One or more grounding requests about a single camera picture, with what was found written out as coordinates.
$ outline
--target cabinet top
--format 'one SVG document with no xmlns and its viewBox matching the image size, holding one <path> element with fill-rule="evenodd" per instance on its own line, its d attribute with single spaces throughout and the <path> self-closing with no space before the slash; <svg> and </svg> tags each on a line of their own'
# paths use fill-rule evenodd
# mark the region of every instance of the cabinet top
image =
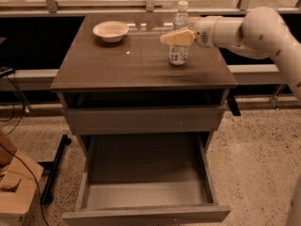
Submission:
<svg viewBox="0 0 301 226">
<path fill-rule="evenodd" d="M 165 23 L 161 16 L 155 14 L 141 16 L 86 16 L 51 89 L 170 90 L 226 89 L 236 86 L 217 48 L 200 48 L 194 44 L 188 49 L 185 65 L 170 65 L 169 48 L 159 41 L 163 33 L 170 31 L 170 23 Z M 106 43 L 93 34 L 96 24 L 108 20 L 123 21 L 130 26 L 129 33 L 122 41 Z"/>
</svg>

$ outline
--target bowl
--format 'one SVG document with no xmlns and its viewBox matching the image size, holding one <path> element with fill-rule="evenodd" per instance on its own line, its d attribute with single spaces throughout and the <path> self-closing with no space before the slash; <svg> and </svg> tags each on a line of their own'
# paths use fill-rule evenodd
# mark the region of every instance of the bowl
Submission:
<svg viewBox="0 0 301 226">
<path fill-rule="evenodd" d="M 103 22 L 93 28 L 93 33 L 106 42 L 118 42 L 128 31 L 129 26 L 119 21 Z"/>
</svg>

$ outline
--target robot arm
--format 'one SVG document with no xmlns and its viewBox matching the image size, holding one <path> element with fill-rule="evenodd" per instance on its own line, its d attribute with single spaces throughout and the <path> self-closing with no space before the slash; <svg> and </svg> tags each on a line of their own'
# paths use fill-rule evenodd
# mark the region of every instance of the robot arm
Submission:
<svg viewBox="0 0 301 226">
<path fill-rule="evenodd" d="M 161 43 L 191 45 L 195 41 L 201 47 L 227 48 L 243 57 L 270 57 L 301 104 L 301 44 L 275 10 L 255 8 L 245 18 L 198 18 L 192 30 L 165 34 Z"/>
</svg>

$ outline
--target closed drawer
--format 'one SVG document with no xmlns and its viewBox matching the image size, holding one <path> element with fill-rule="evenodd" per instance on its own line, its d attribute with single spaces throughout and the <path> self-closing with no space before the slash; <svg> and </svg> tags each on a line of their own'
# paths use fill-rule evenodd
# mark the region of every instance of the closed drawer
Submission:
<svg viewBox="0 0 301 226">
<path fill-rule="evenodd" d="M 75 212 L 79 225 L 222 221 L 196 133 L 92 136 Z"/>
<path fill-rule="evenodd" d="M 196 132 L 216 130 L 224 106 L 182 108 L 67 109 L 75 135 Z"/>
</svg>

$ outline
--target water bottle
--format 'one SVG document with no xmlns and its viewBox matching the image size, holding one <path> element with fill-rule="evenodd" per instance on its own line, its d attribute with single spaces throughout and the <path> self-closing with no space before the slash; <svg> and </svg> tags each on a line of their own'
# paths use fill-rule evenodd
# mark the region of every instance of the water bottle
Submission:
<svg viewBox="0 0 301 226">
<path fill-rule="evenodd" d="M 188 27 L 189 17 L 187 14 L 188 2 L 181 1 L 178 4 L 178 12 L 173 19 L 173 30 Z M 169 47 L 169 62 L 173 65 L 183 65 L 187 60 L 188 46 L 171 45 Z"/>
</svg>

